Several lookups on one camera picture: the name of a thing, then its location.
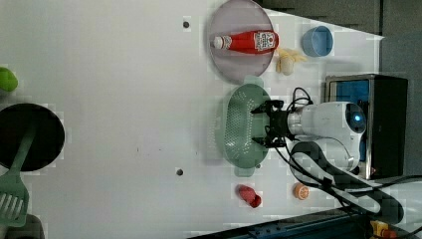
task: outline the ketchup bottle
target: ketchup bottle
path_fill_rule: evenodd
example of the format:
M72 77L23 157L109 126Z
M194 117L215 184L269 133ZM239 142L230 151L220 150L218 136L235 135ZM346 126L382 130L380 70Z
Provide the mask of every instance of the ketchup bottle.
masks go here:
M266 54L279 46L279 35L271 30L244 32L214 39L216 49L227 49L246 54Z

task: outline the green colander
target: green colander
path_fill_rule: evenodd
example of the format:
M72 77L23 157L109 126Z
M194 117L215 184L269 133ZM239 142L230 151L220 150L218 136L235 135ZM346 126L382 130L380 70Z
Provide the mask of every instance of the green colander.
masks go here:
M236 166L238 176L252 176L268 153L265 147L252 140L252 137L265 137L265 126L270 124L266 114L251 114L270 100L263 85L260 78L247 76L245 84L224 101L221 126L216 131L217 143L226 159Z

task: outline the blue cup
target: blue cup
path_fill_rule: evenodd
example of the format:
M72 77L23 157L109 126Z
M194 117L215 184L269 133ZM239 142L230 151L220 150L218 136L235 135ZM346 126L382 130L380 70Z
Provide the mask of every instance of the blue cup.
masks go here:
M310 57L324 57L332 50L332 34L329 28L320 26L307 31L302 37L302 47Z

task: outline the white table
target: white table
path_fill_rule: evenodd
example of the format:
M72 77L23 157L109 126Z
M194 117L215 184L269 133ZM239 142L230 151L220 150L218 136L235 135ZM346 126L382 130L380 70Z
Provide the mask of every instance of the white table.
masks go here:
M216 152L218 103L237 87L205 47L222 2L0 0L0 64L20 82L2 103L48 104L67 133L60 159L24 173L29 212L48 238L185 238L339 206L315 190L296 200L296 180L274 152L250 178ZM289 102L304 87L318 103L326 75L378 71L380 37L267 12L281 47L300 50L316 25L334 36L328 57L297 64L289 77L274 58L262 75L274 98ZM262 194L259 208L236 197L239 183Z

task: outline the cable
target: cable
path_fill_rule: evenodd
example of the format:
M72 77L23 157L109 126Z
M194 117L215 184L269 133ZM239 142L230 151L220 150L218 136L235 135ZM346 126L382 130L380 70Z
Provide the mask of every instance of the cable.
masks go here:
M317 178L317 177L315 177L315 176L313 176L313 175L311 175L310 173L308 173L307 171L305 171L297 162L296 162L296 160L295 160L295 158L292 156L292 153L291 153L291 151L289 150L289 148L287 147L287 145L286 145L286 151L287 151L287 153L288 153L288 155L289 155L289 158L290 158L290 160L287 160L284 156L283 156L283 154L279 151L279 149L278 148L276 148L275 147L275 150L276 150L276 152L279 154L279 156L283 159L283 161L285 161L289 166L291 166L294 170L296 170L297 172L300 172L301 174L303 174L303 175L306 175L306 176L308 176L308 177L310 177L311 179L313 179L314 181L316 181L316 182L318 182L319 184L321 184L321 186L323 186L323 181L321 180L321 179L319 179L319 178ZM397 179L397 180L394 180L394 181L392 181L392 182L390 182L390 183L388 183L388 184L396 184L395 182L399 182L399 181L404 181L404 180L407 180L407 179L411 179L411 178L422 178L422 176L419 176L419 175L414 175L414 176L407 176L407 177L405 177L405 178L400 178L400 179ZM319 185L317 185L317 184L314 184L314 183L307 183L307 185L308 186L311 186L311 187L315 187L315 188L321 188L321 186L319 186ZM353 218L353 215L352 215L352 213L354 213L354 214L360 214L359 212L356 212L356 211L354 211L354 210L352 210L351 208L347 208L345 205L344 205L344 199L343 198L341 198L340 196L338 196L338 195L336 195L336 194L332 194L331 196L333 196L335 199L337 199L338 200L338 202L341 204L341 206L343 207L343 209L344 209L344 212L350 217L350 220L352 220L353 221L353 223L355 223L355 225L357 226L357 227L359 227L363 232L364 232L364 237L366 237L366 234L369 234L369 236L372 236L372 237L374 237L374 238L377 238L377 239L387 239L386 237L381 237L381 236L377 236L377 235L374 235L373 233L367 233L367 231L356 221L356 220L354 220L354 218ZM410 233L407 233L407 234L405 234L405 235L402 235L402 236L398 236L398 237L396 237L396 239L405 239L405 238L409 238L409 237L411 237L411 236L414 236L414 235L416 235L416 233L418 233L418 232L420 232L420 231L422 231L422 226L421 227L419 227L418 229L416 229L416 230L414 230L413 232L410 232Z
M306 100L306 101L308 101L308 105L311 105L311 103L312 103L312 101L310 100L310 99L308 99L308 98L297 98L297 99L294 99L290 104L289 104L289 106L288 106L288 108L286 109L286 111L288 112L291 108L292 108L292 112L295 110L295 103L296 102L298 102L298 101L304 101L304 100Z
M308 94L308 92L307 92L305 89L303 89L303 88L295 88L295 89L293 90L293 96L294 96L294 99L295 99L295 95L296 95L296 91L297 91L297 90L301 90L303 93L305 93L305 95L307 95L308 99L310 99L310 100L311 100L310 94Z
M297 92L298 90L301 90L303 93L305 93L305 95L307 95L307 97L306 97L305 99L307 99L307 100L308 100L308 104L309 104L309 105L312 105L312 104L313 104L313 101L311 100L311 96L310 96L310 94L308 94L308 92L307 92L305 89L303 89L303 88L295 88L295 89L293 90L293 100L292 100L293 109L295 109L295 103L296 103L296 92Z
M307 97L306 98L305 97L296 98L296 93L297 93L298 90L304 92L305 95L307 95ZM307 104L301 104L301 105L305 105L305 106L312 105L313 104L313 101L311 100L311 96L308 94L308 92L305 89L303 89L303 88L295 88L294 89L294 92L293 92L293 100L292 100L292 102L287 107L288 114L291 113L291 112L294 112L296 110L295 109L295 104L298 104L298 101L308 101ZM323 181L323 180L321 180L321 179L313 176L309 172L307 172L300 164L298 164L296 162L295 158L292 156L292 153L290 152L289 148L287 147L286 138L285 137L283 137L283 142L286 145L286 151L287 151L287 153L289 155L289 159L285 158L283 156L283 154L279 151L279 149L275 147L276 152L283 159L283 161L287 165L289 165L292 169L294 169L295 171L297 171L297 172L301 173L302 175L305 175L305 176L313 179L315 182L317 182L317 183L320 184L320 185L318 185L318 184L315 184L315 183L309 183L309 182L307 182L306 183L307 186L318 188L318 189L331 190L331 191L332 191L333 188L342 190L340 188L337 188L336 185L332 185L332 184L326 185L326 182L325 181ZM402 178L393 180L391 182L388 182L388 183L385 183L385 184L382 184L382 185L379 185L379 186L368 187L368 188L371 188L370 190L380 189L380 188L388 187L388 186L391 186L391 185L394 185L394 184L397 184L397 183L400 183L400 182L403 182L403 181L406 181L406 180L409 180L409 179L413 179L413 178L422 178L422 175L405 176L405 177L402 177ZM369 236L372 236L372 237L378 238L378 239L384 239L385 238L385 237L373 235L373 233L368 233L366 231L366 229L364 229L356 220L354 220L352 213L354 213L354 214L361 214L361 213L360 212L357 212L357 211L354 211L352 208L346 207L346 205L344 205L344 201L346 201L346 203L348 204L348 206L351 205L350 202L348 202L344 198L340 197L335 192L333 194L331 194L331 196L333 196L335 199L338 200L338 202L341 204L341 206L343 207L343 209L347 213L347 215L350 217L350 219L364 232L364 237L365 238L366 238L366 235L367 234ZM398 237L396 237L396 239L409 238L411 236L416 235L416 233L418 233L420 231L422 231L422 226L419 227L418 229L414 230L411 233L408 233L408 234L405 234L405 235L402 235L402 236L398 236Z

